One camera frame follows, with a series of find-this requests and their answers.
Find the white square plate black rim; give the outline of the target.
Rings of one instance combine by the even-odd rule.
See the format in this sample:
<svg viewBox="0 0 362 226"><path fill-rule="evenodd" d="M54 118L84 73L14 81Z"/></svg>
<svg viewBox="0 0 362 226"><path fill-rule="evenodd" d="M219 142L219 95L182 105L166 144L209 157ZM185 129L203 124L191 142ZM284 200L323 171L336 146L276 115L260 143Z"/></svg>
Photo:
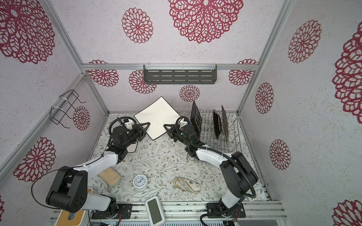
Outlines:
<svg viewBox="0 0 362 226"><path fill-rule="evenodd" d="M136 149L137 149L137 146L138 146L138 141L134 141L134 142L131 142L131 141L126 141L125 144L124 144L124 147L127 151L127 153L134 153L136 152Z"/></svg>

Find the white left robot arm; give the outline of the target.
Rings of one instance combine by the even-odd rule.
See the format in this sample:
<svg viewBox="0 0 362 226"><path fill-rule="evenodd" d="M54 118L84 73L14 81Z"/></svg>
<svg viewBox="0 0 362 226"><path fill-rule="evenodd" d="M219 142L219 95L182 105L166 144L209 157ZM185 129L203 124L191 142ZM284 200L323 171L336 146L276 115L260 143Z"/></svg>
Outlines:
<svg viewBox="0 0 362 226"><path fill-rule="evenodd" d="M125 118L120 126L109 127L107 149L90 161L74 167L64 166L57 171L46 197L46 204L70 213L80 210L101 211L113 217L119 210L115 198L88 193L88 182L104 170L117 165L128 154L128 147L142 141L149 122L134 123Z"/></svg>

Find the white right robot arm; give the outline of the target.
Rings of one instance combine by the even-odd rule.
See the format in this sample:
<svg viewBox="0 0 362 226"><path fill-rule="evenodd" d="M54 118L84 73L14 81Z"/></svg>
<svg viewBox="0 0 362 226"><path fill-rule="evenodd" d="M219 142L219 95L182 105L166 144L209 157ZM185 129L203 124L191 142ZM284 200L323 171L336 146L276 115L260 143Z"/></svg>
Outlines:
<svg viewBox="0 0 362 226"><path fill-rule="evenodd" d="M258 176L241 152L232 154L210 148L197 137L192 125L165 124L168 136L175 142L183 143L188 156L218 167L227 186L227 191L219 201L219 208L235 208L246 197L256 198L254 185Z"/></svg>

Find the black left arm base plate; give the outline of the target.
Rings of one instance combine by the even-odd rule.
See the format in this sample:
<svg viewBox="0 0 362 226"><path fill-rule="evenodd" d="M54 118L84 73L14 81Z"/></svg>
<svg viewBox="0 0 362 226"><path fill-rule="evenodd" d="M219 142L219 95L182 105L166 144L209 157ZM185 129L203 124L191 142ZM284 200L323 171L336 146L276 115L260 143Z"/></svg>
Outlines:
<svg viewBox="0 0 362 226"><path fill-rule="evenodd" d="M132 213L132 204L115 204L106 211L93 211L91 219L129 219Z"/></svg>

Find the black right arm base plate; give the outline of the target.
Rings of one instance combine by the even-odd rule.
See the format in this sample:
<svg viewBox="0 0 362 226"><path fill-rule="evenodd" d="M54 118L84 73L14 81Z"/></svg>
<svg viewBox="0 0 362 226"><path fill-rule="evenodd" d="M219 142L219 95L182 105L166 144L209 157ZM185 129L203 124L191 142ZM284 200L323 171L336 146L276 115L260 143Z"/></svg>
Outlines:
<svg viewBox="0 0 362 226"><path fill-rule="evenodd" d="M228 208L221 202L209 202L206 204L208 218L245 218L246 212L243 204L240 202Z"/></svg>

